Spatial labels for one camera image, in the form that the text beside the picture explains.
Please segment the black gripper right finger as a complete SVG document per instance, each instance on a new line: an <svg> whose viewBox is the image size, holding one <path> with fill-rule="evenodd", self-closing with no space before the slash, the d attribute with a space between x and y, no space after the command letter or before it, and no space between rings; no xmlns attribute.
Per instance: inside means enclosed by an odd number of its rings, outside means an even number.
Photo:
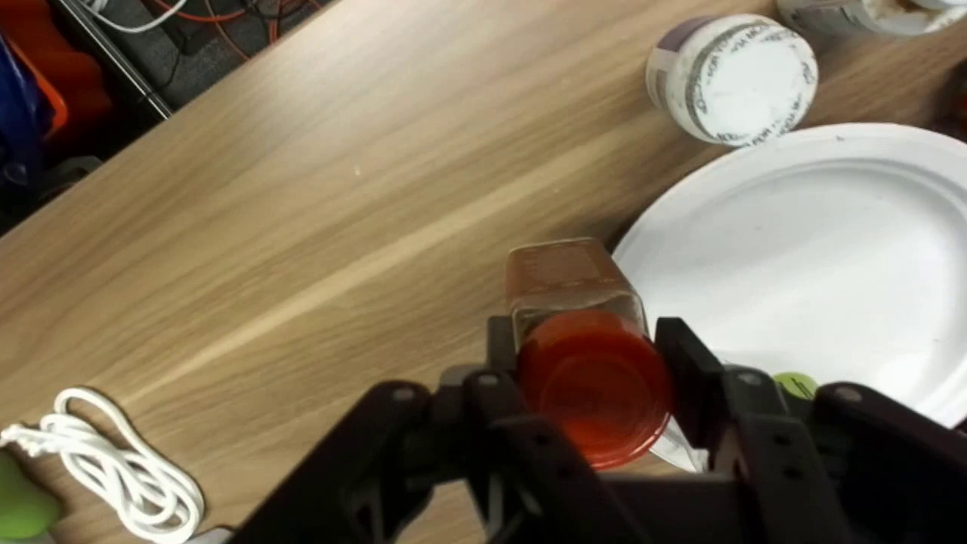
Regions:
<svg viewBox="0 0 967 544"><path fill-rule="evenodd" d="M728 370L684 317L655 322L655 346L669 379L669 418L690 449L706 455L710 469L738 469L734 404Z"/></svg>

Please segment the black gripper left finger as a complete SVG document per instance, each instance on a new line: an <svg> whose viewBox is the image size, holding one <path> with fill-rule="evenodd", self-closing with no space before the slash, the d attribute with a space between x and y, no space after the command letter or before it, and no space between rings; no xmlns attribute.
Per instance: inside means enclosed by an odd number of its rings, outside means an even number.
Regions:
<svg viewBox="0 0 967 544"><path fill-rule="evenodd" d="M485 370L517 382L517 337L509 317L485 322Z"/></svg>

